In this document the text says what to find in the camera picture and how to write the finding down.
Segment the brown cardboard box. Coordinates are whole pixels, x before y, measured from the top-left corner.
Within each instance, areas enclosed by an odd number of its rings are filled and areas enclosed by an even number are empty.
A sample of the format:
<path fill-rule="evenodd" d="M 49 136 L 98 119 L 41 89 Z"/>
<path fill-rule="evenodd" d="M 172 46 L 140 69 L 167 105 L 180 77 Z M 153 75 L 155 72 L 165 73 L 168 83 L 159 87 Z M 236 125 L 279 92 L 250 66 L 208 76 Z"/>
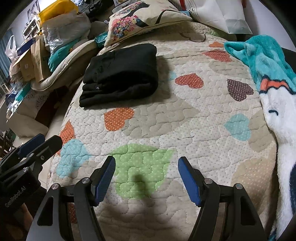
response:
<path fill-rule="evenodd" d="M 37 83 L 51 75 L 48 62 L 50 51 L 47 49 L 43 35 L 34 37 L 17 51 L 18 56 L 11 66 L 11 74 L 19 71 L 25 82 L 35 80 Z"/>

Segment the heart patterned quilt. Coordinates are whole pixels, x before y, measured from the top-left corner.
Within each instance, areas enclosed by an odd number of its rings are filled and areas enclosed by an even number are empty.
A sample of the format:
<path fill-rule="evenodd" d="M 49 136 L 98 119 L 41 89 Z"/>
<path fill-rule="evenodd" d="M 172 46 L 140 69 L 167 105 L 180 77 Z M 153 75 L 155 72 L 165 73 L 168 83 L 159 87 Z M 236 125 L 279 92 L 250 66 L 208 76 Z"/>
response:
<path fill-rule="evenodd" d="M 116 170 L 95 208 L 107 240 L 187 240 L 199 213 L 178 159 L 220 185 L 241 183 L 266 233 L 275 219 L 276 141 L 247 66 L 224 49 L 234 37 L 183 22 L 102 50 L 150 43 L 159 86 L 148 98 L 81 108 L 75 93 L 51 159 L 48 185 L 88 177 L 109 155 Z"/>

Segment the white patterned storage box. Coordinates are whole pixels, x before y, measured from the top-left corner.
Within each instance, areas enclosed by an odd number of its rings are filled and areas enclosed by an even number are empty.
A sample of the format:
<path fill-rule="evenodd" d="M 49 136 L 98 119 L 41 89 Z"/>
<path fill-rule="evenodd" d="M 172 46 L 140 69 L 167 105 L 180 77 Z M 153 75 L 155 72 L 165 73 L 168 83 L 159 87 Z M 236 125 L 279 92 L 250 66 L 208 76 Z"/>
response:
<path fill-rule="evenodd" d="M 30 90 L 15 104 L 6 124 L 19 138 L 46 135 L 56 111 L 69 93 L 66 86 L 52 92 Z"/>

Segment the yellow bag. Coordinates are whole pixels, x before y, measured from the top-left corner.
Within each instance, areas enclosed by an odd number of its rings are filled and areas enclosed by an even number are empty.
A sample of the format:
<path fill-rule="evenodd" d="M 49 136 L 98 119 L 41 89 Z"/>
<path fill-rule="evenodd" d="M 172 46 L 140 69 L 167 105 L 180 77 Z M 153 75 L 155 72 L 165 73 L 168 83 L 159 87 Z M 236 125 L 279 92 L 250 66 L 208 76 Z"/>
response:
<path fill-rule="evenodd" d="M 44 10 L 38 13 L 40 24 L 52 19 L 58 15 L 67 14 L 75 10 L 78 12 L 78 6 L 76 6 L 71 0 L 57 0 Z"/>

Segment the clear plastic bag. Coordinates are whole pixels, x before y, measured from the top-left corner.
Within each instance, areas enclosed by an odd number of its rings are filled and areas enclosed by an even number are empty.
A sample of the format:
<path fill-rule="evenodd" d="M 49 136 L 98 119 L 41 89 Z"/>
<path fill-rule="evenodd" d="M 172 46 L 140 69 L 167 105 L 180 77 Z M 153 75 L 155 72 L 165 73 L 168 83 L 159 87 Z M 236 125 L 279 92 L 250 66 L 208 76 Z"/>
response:
<path fill-rule="evenodd" d="M 85 13 L 78 14 L 76 10 L 51 18 L 42 25 L 51 55 L 68 43 L 86 35 L 90 28 L 88 16 Z"/>

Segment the white paper shopping bag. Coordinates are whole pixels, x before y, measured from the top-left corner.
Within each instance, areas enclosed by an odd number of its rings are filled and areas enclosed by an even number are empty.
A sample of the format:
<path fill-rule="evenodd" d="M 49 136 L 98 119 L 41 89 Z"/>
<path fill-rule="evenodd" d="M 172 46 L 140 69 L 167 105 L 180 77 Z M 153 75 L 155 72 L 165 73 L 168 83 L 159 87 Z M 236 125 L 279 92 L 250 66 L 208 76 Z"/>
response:
<path fill-rule="evenodd" d="M 200 23 L 228 34 L 251 35 L 246 22 L 242 1 L 239 0 L 195 0 L 178 1 L 181 9 L 188 11 Z"/>

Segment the floral girl print pillow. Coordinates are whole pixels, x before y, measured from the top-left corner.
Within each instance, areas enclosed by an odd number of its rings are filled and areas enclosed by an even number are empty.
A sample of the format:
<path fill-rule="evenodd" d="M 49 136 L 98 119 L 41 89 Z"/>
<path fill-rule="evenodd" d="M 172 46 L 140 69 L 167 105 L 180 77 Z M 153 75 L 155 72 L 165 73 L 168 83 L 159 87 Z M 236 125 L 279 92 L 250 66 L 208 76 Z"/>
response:
<path fill-rule="evenodd" d="M 134 35 L 191 20 L 169 1 L 137 1 L 110 16 L 104 46 L 109 47 Z"/>

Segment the teal tissue pack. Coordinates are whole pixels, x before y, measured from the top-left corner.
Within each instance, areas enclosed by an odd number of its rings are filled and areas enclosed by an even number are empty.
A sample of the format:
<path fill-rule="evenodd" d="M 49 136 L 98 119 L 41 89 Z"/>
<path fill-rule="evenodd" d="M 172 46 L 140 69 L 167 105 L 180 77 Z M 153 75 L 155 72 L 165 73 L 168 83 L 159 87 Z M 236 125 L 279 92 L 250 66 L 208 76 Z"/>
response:
<path fill-rule="evenodd" d="M 104 47 L 107 35 L 108 35 L 108 32 L 103 32 L 94 38 L 98 47 Z"/>

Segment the teal cloth bundle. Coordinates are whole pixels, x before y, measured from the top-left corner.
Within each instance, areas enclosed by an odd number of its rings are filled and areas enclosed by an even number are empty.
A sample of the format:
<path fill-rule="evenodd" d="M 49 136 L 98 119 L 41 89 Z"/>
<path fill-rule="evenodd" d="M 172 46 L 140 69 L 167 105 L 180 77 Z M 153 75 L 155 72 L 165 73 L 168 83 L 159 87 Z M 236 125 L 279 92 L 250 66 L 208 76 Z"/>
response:
<path fill-rule="evenodd" d="M 69 55 L 70 49 L 79 42 L 79 39 L 76 39 L 63 47 L 59 48 L 55 53 L 51 54 L 48 61 L 49 70 L 53 73 L 58 65 Z"/>

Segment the teal and white fleece blanket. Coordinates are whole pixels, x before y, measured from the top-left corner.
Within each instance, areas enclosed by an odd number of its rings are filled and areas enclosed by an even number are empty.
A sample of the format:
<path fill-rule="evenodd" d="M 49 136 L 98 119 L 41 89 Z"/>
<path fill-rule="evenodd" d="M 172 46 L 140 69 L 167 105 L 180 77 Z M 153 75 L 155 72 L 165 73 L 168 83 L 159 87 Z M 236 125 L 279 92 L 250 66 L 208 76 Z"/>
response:
<path fill-rule="evenodd" d="M 280 192 L 269 240 L 295 240 L 295 73 L 271 36 L 226 42 L 224 48 L 249 67 L 266 124 L 277 140 Z"/>

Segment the black pants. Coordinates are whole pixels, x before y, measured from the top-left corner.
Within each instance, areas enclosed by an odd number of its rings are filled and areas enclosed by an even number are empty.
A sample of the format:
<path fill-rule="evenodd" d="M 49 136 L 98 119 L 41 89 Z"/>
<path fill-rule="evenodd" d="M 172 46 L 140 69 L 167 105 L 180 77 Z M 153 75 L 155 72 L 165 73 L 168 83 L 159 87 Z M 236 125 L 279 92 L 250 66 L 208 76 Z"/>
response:
<path fill-rule="evenodd" d="M 93 57 L 83 77 L 79 106 L 137 100 L 151 96 L 159 85 L 157 48 L 138 44 Z"/>

